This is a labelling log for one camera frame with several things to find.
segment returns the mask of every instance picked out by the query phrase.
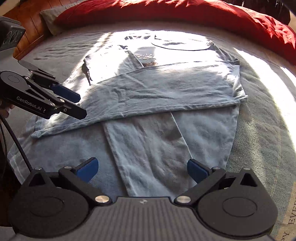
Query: red fabric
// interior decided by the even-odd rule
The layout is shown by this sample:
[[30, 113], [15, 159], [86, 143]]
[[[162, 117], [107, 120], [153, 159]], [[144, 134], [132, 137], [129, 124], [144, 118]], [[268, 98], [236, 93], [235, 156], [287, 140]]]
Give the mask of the red fabric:
[[250, 39], [296, 65], [296, 33], [281, 22], [220, 0], [87, 0], [59, 15], [55, 24], [74, 28], [134, 20], [184, 20]]

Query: metal screw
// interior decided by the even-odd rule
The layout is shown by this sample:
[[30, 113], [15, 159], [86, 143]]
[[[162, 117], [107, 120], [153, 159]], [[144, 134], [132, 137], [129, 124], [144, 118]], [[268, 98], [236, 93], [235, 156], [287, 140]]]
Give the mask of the metal screw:
[[191, 202], [191, 198], [188, 196], [179, 196], [179, 197], [177, 197], [176, 200], [179, 203], [190, 203]]
[[105, 195], [96, 196], [95, 201], [99, 203], [106, 203], [109, 202], [110, 198]]

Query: bed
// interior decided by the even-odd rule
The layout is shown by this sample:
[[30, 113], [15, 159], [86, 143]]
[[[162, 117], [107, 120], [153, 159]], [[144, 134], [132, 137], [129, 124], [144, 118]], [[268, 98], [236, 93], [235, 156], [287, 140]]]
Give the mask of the bed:
[[[239, 172], [242, 167], [251, 167], [272, 199], [275, 201], [278, 210], [278, 221], [272, 231], [272, 236], [280, 241], [285, 234], [289, 233], [292, 240], [296, 236], [295, 225], [292, 223], [295, 204], [296, 190], [296, 128], [294, 125], [296, 110], [296, 69], [288, 61], [257, 44], [245, 40], [237, 35], [210, 27], [192, 25], [188, 23], [167, 23], [167, 22], [128, 22], [117, 24], [91, 25], [78, 29], [66, 31], [58, 36], [50, 37], [45, 23], [39, 16], [39, 11], [54, 7], [65, 2], [49, 1], [35, 5], [34, 1], [27, 1], [20, 7], [7, 13], [7, 17], [21, 21], [26, 27], [26, 35], [15, 50], [14, 57], [39, 66], [52, 73], [61, 82], [71, 84], [71, 80], [80, 76], [80, 81], [88, 83], [81, 69], [85, 63], [86, 56], [97, 53], [112, 45], [119, 38], [129, 36], [144, 36], [154, 33], [177, 34], [179, 32], [186, 38], [195, 38], [197, 35], [207, 41], [213, 41], [219, 48], [227, 51], [240, 61], [240, 82], [245, 93], [248, 95], [248, 102], [242, 103], [239, 108], [236, 133], [229, 154], [226, 170]], [[30, 8], [30, 14], [24, 14]], [[75, 91], [81, 91], [83, 85], [73, 86]], [[80, 129], [58, 133], [32, 139], [31, 135], [36, 130], [36, 117], [23, 110], [15, 110], [8, 118], [13, 130], [18, 134], [20, 143], [23, 146], [33, 167], [39, 163], [46, 165], [47, 171], [56, 171], [63, 165], [76, 165], [92, 156], [100, 155], [91, 143], [87, 143], [88, 135], [93, 129], [85, 126]], [[95, 123], [97, 130], [102, 131], [104, 126]], [[71, 148], [70, 139], [83, 135], [83, 141], [87, 145]], [[65, 146], [58, 148], [52, 144], [47, 150], [42, 150], [40, 145], [62, 141]], [[76, 160], [69, 160], [67, 151], [77, 152]], [[98, 150], [105, 150], [106, 147], [96, 147]], [[43, 158], [42, 155], [50, 153], [50, 158]], [[10, 164], [20, 182], [28, 174], [25, 170], [16, 147], [13, 146], [9, 156]], [[114, 177], [107, 173], [101, 177], [110, 182]], [[101, 187], [101, 177], [95, 178], [94, 186]]]

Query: bed sheet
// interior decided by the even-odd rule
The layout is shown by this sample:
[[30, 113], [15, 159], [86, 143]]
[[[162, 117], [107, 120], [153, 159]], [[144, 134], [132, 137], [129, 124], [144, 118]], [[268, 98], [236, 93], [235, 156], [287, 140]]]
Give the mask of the bed sheet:
[[[241, 83], [249, 96], [249, 102], [240, 107], [237, 131], [226, 169], [235, 172], [248, 166], [255, 171], [279, 210], [272, 236], [281, 240], [285, 233], [290, 233], [292, 239], [296, 235], [292, 233], [295, 229], [293, 205], [296, 198], [296, 71], [287, 61], [224, 31], [155, 22], [88, 26], [72, 30], [47, 40], [24, 60], [52, 73], [59, 81], [64, 81], [81, 70], [85, 56], [108, 44], [120, 35], [120, 31], [131, 29], [165, 29], [200, 34], [241, 61]], [[15, 120], [16, 114], [13, 112], [9, 119]], [[26, 135], [31, 133], [24, 132], [22, 138]], [[53, 153], [53, 160], [60, 155], [60, 152]], [[17, 173], [18, 164], [12, 159], [10, 161]]]

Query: wood paneling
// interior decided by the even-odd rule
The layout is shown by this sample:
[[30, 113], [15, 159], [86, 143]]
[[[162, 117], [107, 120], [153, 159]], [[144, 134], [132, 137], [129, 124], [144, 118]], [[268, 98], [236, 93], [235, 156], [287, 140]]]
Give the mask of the wood paneling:
[[51, 36], [40, 11], [61, 5], [74, 3], [77, 0], [28, 0], [20, 6], [16, 6], [4, 16], [15, 19], [26, 28], [24, 36], [19, 41], [13, 56], [16, 59], [23, 58], [33, 48]]

